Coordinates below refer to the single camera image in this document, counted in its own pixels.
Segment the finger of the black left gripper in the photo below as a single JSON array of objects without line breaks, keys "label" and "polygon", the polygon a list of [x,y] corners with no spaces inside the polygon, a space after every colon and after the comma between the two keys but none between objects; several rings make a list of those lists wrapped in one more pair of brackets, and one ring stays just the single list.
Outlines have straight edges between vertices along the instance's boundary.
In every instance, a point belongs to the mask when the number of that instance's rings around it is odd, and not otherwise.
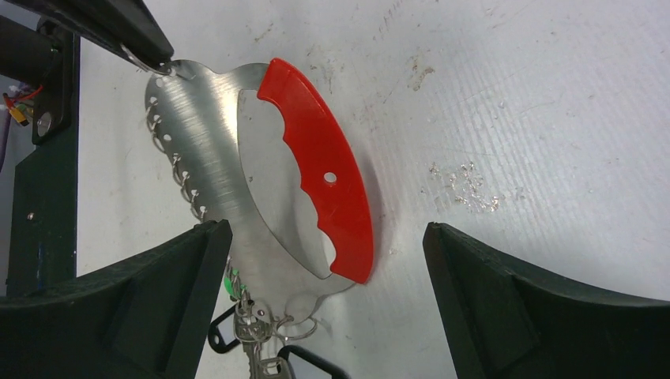
[{"label": "finger of the black left gripper", "polygon": [[157,71],[174,49],[141,0],[16,0],[12,2],[61,25],[136,66]]}]

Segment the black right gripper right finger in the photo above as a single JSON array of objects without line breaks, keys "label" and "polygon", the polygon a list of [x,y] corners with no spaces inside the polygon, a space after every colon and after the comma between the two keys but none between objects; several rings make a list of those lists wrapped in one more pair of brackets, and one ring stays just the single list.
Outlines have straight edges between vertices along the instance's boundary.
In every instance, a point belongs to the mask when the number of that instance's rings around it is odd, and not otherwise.
[{"label": "black right gripper right finger", "polygon": [[666,378],[669,304],[561,276],[445,223],[423,251],[460,378]]}]

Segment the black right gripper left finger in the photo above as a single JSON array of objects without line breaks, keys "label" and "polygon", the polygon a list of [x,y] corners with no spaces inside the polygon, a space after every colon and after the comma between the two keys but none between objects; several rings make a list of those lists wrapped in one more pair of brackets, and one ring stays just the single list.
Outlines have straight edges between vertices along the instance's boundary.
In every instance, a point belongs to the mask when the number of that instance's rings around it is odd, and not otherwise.
[{"label": "black right gripper left finger", "polygon": [[192,378],[231,248],[228,221],[1,300],[4,378]]}]

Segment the green key tag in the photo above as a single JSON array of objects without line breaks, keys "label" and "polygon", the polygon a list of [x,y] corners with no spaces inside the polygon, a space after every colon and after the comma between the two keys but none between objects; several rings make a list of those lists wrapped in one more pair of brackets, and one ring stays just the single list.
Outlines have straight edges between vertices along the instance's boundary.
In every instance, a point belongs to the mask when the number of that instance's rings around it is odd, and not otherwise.
[{"label": "green key tag", "polygon": [[225,272],[224,288],[232,301],[239,301],[242,298],[246,286],[242,283],[237,269],[231,268]]}]

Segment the steel key holder red handle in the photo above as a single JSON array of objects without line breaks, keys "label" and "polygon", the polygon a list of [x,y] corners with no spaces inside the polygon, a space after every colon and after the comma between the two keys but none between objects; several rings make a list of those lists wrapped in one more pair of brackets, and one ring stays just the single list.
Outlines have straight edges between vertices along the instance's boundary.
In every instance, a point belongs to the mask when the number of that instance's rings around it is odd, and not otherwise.
[{"label": "steel key holder red handle", "polygon": [[[253,91],[282,117],[283,141],[299,170],[317,228],[335,257],[321,274],[312,253],[292,249],[262,217],[240,156],[239,97]],[[227,220],[239,303],[274,328],[308,320],[325,297],[366,283],[374,232],[363,178],[326,102],[289,62],[248,63],[216,73],[191,60],[170,62],[145,87],[146,124],[200,222]]]}]

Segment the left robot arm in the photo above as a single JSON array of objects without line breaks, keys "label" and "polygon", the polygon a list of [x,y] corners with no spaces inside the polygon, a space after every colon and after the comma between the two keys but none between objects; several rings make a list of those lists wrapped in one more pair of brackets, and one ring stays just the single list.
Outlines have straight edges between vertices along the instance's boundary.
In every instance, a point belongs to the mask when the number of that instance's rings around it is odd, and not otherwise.
[{"label": "left robot arm", "polygon": [[[141,67],[159,69],[174,49],[143,1],[13,1]],[[64,43],[1,17],[1,75],[37,86]]]}]

